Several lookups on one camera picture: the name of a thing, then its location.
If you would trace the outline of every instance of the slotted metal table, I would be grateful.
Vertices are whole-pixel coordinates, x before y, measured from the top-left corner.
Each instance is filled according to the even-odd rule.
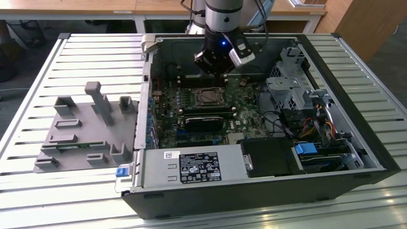
[[[72,34],[56,41],[0,141],[0,228],[399,228],[407,223],[407,111],[340,38],[307,35],[401,172],[331,201],[142,220],[114,192],[114,168],[32,173],[60,95],[90,102],[100,81],[110,101],[138,99],[141,34]],[[324,88],[316,73],[315,81]]]

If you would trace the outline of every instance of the motherboard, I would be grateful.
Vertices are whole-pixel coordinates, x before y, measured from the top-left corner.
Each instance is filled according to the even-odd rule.
[[[185,88],[180,81],[153,81],[158,148],[228,145],[268,135],[256,105],[259,83],[244,75],[224,82],[223,87]]]

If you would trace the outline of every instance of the power supply label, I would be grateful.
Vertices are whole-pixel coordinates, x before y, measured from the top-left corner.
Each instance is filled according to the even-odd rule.
[[[182,184],[221,180],[217,152],[180,154],[178,172]]]

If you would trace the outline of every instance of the robot end effector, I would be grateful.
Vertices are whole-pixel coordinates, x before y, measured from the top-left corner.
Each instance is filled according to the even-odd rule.
[[[243,0],[205,1],[203,51],[195,54],[200,69],[215,76],[255,59],[253,50],[240,31]]]

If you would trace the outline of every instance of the floor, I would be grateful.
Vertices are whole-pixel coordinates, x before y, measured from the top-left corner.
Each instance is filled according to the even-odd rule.
[[[0,83],[0,137],[2,136],[8,123],[18,109],[25,97],[26,90],[1,91],[10,88],[29,88],[41,69],[57,35],[61,32],[70,33],[105,33],[106,24],[92,25],[84,21],[41,21],[46,44],[38,49],[26,50],[20,60],[14,63],[17,76]],[[399,26],[397,32],[388,38],[377,53],[367,63],[393,95],[404,106],[407,106],[407,18]]]

